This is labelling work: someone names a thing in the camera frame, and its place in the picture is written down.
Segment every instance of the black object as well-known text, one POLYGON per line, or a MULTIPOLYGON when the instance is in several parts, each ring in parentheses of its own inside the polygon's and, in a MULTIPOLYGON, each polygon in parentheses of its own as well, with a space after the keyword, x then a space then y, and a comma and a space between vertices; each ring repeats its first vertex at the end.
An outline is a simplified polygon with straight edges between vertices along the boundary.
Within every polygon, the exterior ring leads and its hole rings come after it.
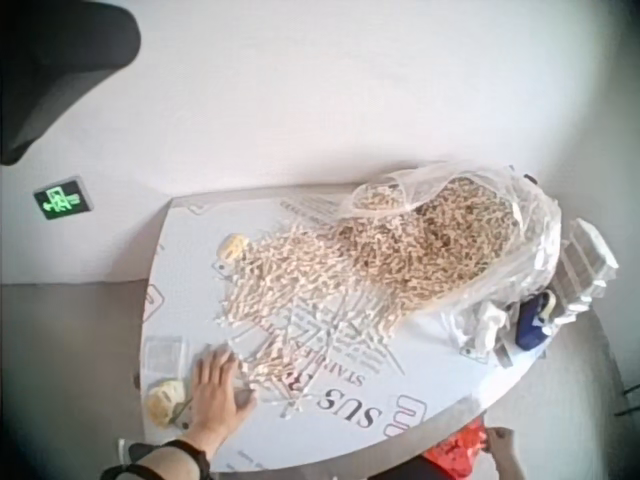
POLYGON ((13 165, 78 99, 140 50, 127 10, 81 1, 3 4, 0 163, 13 165))
POLYGON ((100 480, 116 480, 119 475, 123 473, 134 473, 138 475, 140 478, 144 480, 163 480, 156 472, 150 470, 149 468, 138 465, 136 462, 142 460, 142 458, 149 455, 151 452, 158 450, 160 448, 165 447, 173 447, 178 450, 182 450, 184 453, 189 455, 200 470, 200 479, 201 480, 209 480, 211 478, 209 470, 211 469, 211 464, 207 460, 205 453, 201 450, 198 450, 193 445, 184 442, 182 440, 171 440, 159 447, 148 445, 146 443, 134 443, 129 446, 129 458, 131 459, 130 464, 128 465, 116 465, 115 467, 111 467, 102 472, 100 476, 100 480))
POLYGON ((115 467, 107 468, 102 472, 102 475, 100 475, 100 480, 116 480, 123 473, 133 473, 143 480, 165 480, 149 467, 138 465, 136 463, 132 463, 130 465, 116 465, 115 467))
POLYGON ((198 450, 193 445, 183 442, 182 440, 171 440, 170 442, 165 443, 162 447, 173 447, 178 450, 182 450, 184 453, 193 458, 193 461, 196 462, 198 468, 200 469, 200 478, 205 480, 209 478, 209 470, 211 469, 211 464, 209 460, 207 460, 207 456, 202 450, 198 450))
MULTIPOLYGON (((624 392, 622 392, 623 395, 628 395, 631 392, 638 390, 640 388, 640 383, 638 385, 634 385, 633 387, 627 388, 624 392)), ((614 413, 615 417, 624 417, 625 415, 631 415, 634 412, 640 412, 640 406, 638 407, 631 407, 628 408, 626 410, 622 410, 621 412, 617 412, 614 413)))
POLYGON ((453 480, 453 477, 441 466, 423 456, 418 456, 369 477, 369 480, 453 480))

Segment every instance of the gray floor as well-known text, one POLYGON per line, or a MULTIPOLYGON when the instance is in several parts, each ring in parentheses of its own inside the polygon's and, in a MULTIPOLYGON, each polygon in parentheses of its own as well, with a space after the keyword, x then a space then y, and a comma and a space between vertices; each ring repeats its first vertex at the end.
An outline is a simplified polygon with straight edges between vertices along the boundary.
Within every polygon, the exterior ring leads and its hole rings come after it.
MULTIPOLYGON (((142 438, 137 369, 145 282, 3 287, 4 418, 52 478, 98 478, 118 437, 142 438)), ((640 439, 595 316, 564 328, 487 413, 516 430, 529 479, 621 478, 640 439)), ((481 455, 474 480, 494 479, 481 455)))

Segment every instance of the plastic wrapper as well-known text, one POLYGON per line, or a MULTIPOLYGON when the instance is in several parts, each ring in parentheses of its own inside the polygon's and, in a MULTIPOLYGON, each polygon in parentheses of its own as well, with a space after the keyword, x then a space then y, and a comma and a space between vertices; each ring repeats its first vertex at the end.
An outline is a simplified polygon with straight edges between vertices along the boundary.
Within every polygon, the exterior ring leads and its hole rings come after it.
MULTIPOLYGON (((500 204, 501 208, 507 205, 513 230, 502 245, 498 258, 482 273, 420 305, 414 305, 416 310, 438 312, 458 347, 467 342, 479 327, 477 324, 467 325, 469 321, 473 322, 472 309, 476 304, 491 301, 498 307, 505 307, 541 291, 551 281, 561 240, 561 213, 556 201, 509 168, 438 161, 421 168, 398 171, 362 185, 340 209, 343 218, 388 221, 389 217, 431 208, 430 202, 454 183, 459 183, 460 179, 476 184, 473 188, 480 186, 493 192, 496 205, 500 204)), ((446 224, 439 228, 446 229, 446 224)), ((447 235, 464 238, 465 232, 454 230, 447 235)), ((473 241, 469 242, 468 248, 474 248, 473 241)), ((441 273, 437 269, 434 266, 432 271, 441 273)))
POLYGON ((473 464, 487 440, 482 418, 474 421, 423 453, 456 480, 469 479, 473 464))
POLYGON ((559 300, 552 319, 557 324, 574 322, 579 313, 591 308, 594 298, 604 296, 607 282, 615 279, 617 269, 618 263, 600 232, 582 219, 572 221, 551 280, 551 290, 559 300))

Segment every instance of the green exit sign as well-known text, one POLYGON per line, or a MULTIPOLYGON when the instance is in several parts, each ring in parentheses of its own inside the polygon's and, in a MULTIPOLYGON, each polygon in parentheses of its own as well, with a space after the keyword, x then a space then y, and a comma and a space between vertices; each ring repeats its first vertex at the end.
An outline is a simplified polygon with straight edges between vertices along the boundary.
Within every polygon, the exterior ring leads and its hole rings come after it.
POLYGON ((37 190, 33 196, 47 220, 91 211, 89 199, 74 178, 37 190))

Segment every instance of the red bag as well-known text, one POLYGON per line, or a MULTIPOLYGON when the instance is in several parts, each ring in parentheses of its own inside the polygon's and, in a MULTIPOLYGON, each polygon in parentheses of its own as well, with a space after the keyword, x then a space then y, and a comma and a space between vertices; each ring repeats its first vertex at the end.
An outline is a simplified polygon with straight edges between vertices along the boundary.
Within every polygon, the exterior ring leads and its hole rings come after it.
POLYGON ((464 480, 471 475, 473 462, 486 440, 484 420, 478 417, 422 455, 442 467, 456 480, 464 480))

